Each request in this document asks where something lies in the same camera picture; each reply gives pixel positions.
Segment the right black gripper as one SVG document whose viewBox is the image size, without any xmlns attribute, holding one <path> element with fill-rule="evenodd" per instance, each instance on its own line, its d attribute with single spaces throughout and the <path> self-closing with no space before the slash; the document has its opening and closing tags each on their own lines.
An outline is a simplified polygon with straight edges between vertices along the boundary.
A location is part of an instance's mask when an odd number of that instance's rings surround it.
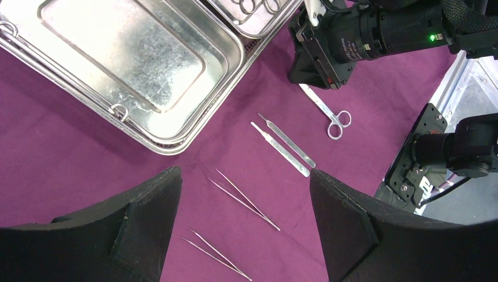
<svg viewBox="0 0 498 282">
<path fill-rule="evenodd" d="M 301 5 L 288 30 L 289 82 L 321 89 L 345 85 L 360 61 L 452 44 L 440 1 L 330 1 L 323 14 Z"/>
</svg>

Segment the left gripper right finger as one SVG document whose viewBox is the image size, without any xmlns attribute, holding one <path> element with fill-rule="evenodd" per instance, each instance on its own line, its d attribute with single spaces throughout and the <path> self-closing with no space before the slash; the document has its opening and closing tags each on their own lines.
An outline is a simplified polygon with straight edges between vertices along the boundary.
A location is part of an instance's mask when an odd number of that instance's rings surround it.
<svg viewBox="0 0 498 282">
<path fill-rule="evenodd" d="M 496 281 L 497 221 L 406 212 L 322 170 L 309 192 L 329 281 Z"/>
</svg>

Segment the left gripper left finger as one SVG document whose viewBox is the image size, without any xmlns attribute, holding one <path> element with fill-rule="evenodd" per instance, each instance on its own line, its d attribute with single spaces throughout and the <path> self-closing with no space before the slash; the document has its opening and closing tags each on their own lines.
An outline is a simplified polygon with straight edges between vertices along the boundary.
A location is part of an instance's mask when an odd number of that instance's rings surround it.
<svg viewBox="0 0 498 282">
<path fill-rule="evenodd" d="M 50 223 L 1 228 L 1 280 L 159 281 L 181 188 L 170 167 Z"/>
</svg>

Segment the steel surgical scissors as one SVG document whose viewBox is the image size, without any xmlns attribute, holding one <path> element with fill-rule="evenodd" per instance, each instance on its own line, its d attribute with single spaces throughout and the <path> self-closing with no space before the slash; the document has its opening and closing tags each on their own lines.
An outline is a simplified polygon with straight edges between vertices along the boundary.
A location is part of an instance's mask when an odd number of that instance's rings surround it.
<svg viewBox="0 0 498 282">
<path fill-rule="evenodd" d="M 351 125 L 352 115 L 347 110 L 342 110 L 335 114 L 308 85 L 300 83 L 298 86 L 330 120 L 330 124 L 327 128 L 328 136 L 332 140 L 339 140 L 344 133 L 344 129 Z"/>
</svg>

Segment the steel surgical forceps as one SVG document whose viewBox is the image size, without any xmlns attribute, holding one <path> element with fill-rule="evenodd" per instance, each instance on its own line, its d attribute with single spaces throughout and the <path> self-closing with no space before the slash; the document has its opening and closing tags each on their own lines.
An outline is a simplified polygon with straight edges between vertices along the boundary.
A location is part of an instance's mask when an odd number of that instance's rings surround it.
<svg viewBox="0 0 498 282">
<path fill-rule="evenodd" d="M 266 12 L 273 15 L 278 13 L 283 4 L 278 0 L 250 0 L 248 4 L 245 4 L 245 1 L 231 1 L 235 5 L 239 7 L 241 12 L 246 15 L 253 14 L 259 7 L 263 7 Z"/>
</svg>

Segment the steel tweezers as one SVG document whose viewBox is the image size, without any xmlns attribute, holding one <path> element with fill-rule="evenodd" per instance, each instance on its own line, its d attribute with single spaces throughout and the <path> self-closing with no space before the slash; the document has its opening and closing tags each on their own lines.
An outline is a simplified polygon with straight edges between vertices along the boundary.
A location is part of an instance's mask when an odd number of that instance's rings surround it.
<svg viewBox="0 0 498 282">
<path fill-rule="evenodd" d="M 234 264 L 228 257 L 226 257 L 218 248 L 216 248 L 214 245 L 212 245 L 208 240 L 206 240 L 201 234 L 198 232 L 194 231 L 193 229 L 189 229 L 193 235 L 199 240 L 203 247 L 194 241 L 185 238 L 184 236 L 181 236 L 180 238 L 187 242 L 189 245 L 193 246 L 196 248 L 198 251 L 202 252 L 203 254 L 207 255 L 211 259 L 217 261 L 219 264 L 223 265 L 226 268 L 229 268 L 231 271 L 237 273 L 239 276 L 244 277 L 247 281 L 253 281 L 253 279 L 243 272 L 239 267 L 237 267 L 236 264 Z"/>
<path fill-rule="evenodd" d="M 281 231 L 281 229 L 270 219 L 268 218 L 236 185 L 234 182 L 231 181 L 224 173 L 222 173 L 220 170 L 215 169 L 215 171 L 231 186 L 231 188 L 237 192 L 237 196 L 230 192 L 228 188 L 225 188 L 221 184 L 215 182 L 213 179 L 208 178 L 208 180 L 215 185 L 218 189 L 220 189 L 222 192 L 224 192 L 226 195 L 228 195 L 230 198 L 244 206 L 246 209 L 249 211 L 253 212 L 256 214 L 259 218 L 267 222 L 269 225 L 271 225 L 274 229 L 277 231 Z"/>
</svg>

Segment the purple cloth wrap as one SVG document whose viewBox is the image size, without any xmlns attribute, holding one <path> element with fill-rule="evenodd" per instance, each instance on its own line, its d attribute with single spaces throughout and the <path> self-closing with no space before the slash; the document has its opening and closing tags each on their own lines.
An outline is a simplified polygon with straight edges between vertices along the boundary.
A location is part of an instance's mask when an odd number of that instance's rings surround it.
<svg viewBox="0 0 498 282">
<path fill-rule="evenodd" d="M 294 46 L 282 28 L 185 151 L 143 146 L 57 84 L 1 50 L 1 225 L 47 223 L 177 166 L 183 180 L 163 281 L 246 281 L 180 237 L 201 234 L 253 281 L 327 281 L 304 177 L 250 124 L 279 126 L 346 184 L 375 193 L 454 57 L 438 47 L 362 61 L 338 90 L 317 89 L 352 124 L 339 140 L 329 120 L 288 81 Z M 215 187 L 238 195 L 220 170 L 280 229 Z"/>
</svg>

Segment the steel instrument tray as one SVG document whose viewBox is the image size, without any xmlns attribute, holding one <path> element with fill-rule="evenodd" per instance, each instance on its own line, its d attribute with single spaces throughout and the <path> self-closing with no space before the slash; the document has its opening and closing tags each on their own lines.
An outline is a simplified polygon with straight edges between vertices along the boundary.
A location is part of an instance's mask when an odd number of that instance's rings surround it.
<svg viewBox="0 0 498 282">
<path fill-rule="evenodd" d="M 1 47 L 161 155 L 192 143 L 300 1 L 2 1 Z"/>
</svg>

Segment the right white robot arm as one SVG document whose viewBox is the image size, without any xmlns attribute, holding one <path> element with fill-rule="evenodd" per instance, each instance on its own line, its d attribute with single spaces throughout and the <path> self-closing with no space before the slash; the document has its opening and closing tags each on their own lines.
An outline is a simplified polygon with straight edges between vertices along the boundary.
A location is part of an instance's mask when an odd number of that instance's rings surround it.
<svg viewBox="0 0 498 282">
<path fill-rule="evenodd" d="M 496 1 L 306 1 L 291 20 L 288 79 L 339 89 L 359 61 L 447 46 L 469 59 L 497 56 Z M 424 126 L 400 151 L 413 164 L 460 177 L 497 171 L 497 115 L 469 117 L 454 133 Z"/>
</svg>

